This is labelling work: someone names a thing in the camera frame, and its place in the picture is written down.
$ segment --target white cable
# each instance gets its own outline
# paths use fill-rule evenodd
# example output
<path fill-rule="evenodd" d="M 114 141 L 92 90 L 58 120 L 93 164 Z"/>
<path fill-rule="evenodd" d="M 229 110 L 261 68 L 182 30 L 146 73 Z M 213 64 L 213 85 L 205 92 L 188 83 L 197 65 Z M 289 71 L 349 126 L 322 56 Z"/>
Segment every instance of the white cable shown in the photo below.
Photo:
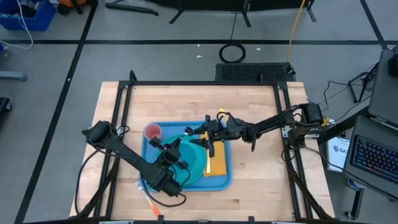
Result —
<path fill-rule="evenodd" d="M 0 43 L 6 44 L 6 45 L 8 45 L 8 46 L 10 46 L 10 47 L 17 47 L 17 48 L 19 48 L 19 49 L 29 50 L 29 49 L 31 49 L 32 46 L 33 46 L 33 38 L 32 38 L 32 36 L 30 35 L 29 30 L 27 29 L 27 26 L 26 26 L 26 23 L 25 23 L 25 20 L 24 20 L 24 16 L 22 15 L 22 7 L 21 7 L 21 4 L 20 4 L 19 0 L 16 0 L 16 1 L 18 2 L 19 12 L 21 13 L 21 16 L 18 18 L 18 21 L 19 21 L 19 23 L 21 24 L 22 28 L 24 28 L 24 30 L 26 30 L 27 34 L 29 35 L 29 38 L 30 38 L 30 46 L 29 46 L 29 47 L 21 47 L 21 46 L 18 46 L 18 45 L 9 44 L 9 43 L 4 42 L 4 41 L 2 41 L 2 40 L 0 40 Z"/>

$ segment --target gray floor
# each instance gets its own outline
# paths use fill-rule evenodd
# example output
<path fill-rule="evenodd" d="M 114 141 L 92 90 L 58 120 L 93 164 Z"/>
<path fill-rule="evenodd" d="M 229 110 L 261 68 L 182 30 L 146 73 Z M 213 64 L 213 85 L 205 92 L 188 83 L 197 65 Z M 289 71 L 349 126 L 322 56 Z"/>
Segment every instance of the gray floor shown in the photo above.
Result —
<path fill-rule="evenodd" d="M 383 37 L 398 40 L 394 9 L 396 0 L 367 0 Z M 97 8 L 89 40 L 228 39 L 234 14 L 230 12 L 184 12 L 174 24 L 168 21 L 176 10 L 133 1 L 159 11 L 160 16 Z M 33 32 L 35 40 L 78 40 L 90 8 L 84 15 L 56 15 L 47 32 Z M 312 23 L 306 11 L 297 26 L 298 40 L 377 40 L 359 0 L 316 0 Z M 249 13 L 253 27 L 247 28 L 238 15 L 235 39 L 288 40 L 297 10 Z M 0 39 L 27 39 L 24 32 L 0 28 Z M 91 124 L 101 82 L 127 79 L 133 69 L 139 80 L 214 80 L 215 65 L 221 63 L 222 45 L 85 45 L 63 107 L 49 154 L 37 184 L 25 222 L 67 218 L 85 143 L 80 131 Z M 245 45 L 245 62 L 284 62 L 287 45 Z M 9 97 L 14 109 L 0 131 L 0 216 L 3 223 L 15 219 L 32 169 L 42 147 L 55 106 L 70 68 L 76 45 L 35 45 L 31 50 L 10 48 L 0 58 L 1 70 L 25 72 L 26 82 L 0 80 L 0 96 Z M 292 64 L 297 81 L 304 82 L 308 98 L 323 100 L 328 80 L 346 83 L 377 62 L 379 45 L 294 45 Z M 225 51 L 226 58 L 240 52 Z M 342 90 L 333 85 L 327 95 Z M 348 90 L 329 101 L 325 116 L 339 118 L 353 106 Z M 362 103 L 347 116 L 361 107 Z M 326 171 L 336 217 L 352 206 L 353 190 L 345 178 Z M 394 223 L 398 203 L 368 190 L 357 222 Z"/>

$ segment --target yellow cable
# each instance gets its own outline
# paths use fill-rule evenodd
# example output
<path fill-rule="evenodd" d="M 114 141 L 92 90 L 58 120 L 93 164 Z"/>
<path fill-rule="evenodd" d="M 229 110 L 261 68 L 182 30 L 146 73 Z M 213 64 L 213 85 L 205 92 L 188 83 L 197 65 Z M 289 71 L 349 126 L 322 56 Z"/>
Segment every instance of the yellow cable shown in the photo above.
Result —
<path fill-rule="evenodd" d="M 297 25 L 297 22 L 299 21 L 299 17 L 301 15 L 301 11 L 303 10 L 304 3 L 305 3 L 305 0 L 303 0 L 303 2 L 301 2 L 300 10 L 298 10 L 296 21 L 294 21 L 294 25 L 293 25 L 293 29 L 292 29 L 292 35 L 290 36 L 290 41 L 289 41 L 289 52 L 287 53 L 286 62 L 290 62 L 290 53 L 292 52 L 292 41 L 293 41 L 293 37 L 294 37 L 294 31 L 296 30 L 296 25 Z"/>

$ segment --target keyboard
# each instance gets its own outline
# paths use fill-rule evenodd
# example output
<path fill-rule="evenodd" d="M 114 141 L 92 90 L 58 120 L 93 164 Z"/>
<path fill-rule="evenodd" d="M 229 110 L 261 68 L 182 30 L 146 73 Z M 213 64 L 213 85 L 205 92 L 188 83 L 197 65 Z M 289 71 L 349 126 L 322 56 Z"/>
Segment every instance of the keyboard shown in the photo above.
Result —
<path fill-rule="evenodd" d="M 398 183 L 398 150 L 355 136 L 351 164 Z"/>

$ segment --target white paper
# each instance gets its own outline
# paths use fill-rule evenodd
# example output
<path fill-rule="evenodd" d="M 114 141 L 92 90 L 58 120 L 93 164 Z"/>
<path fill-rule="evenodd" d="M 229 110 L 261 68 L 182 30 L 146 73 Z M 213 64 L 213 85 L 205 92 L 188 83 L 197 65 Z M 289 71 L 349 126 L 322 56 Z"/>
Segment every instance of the white paper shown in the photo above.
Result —
<path fill-rule="evenodd" d="M 335 137 L 328 141 L 327 159 L 330 163 L 343 168 L 349 148 L 349 140 Z M 342 172 L 341 169 L 328 164 L 328 170 Z"/>

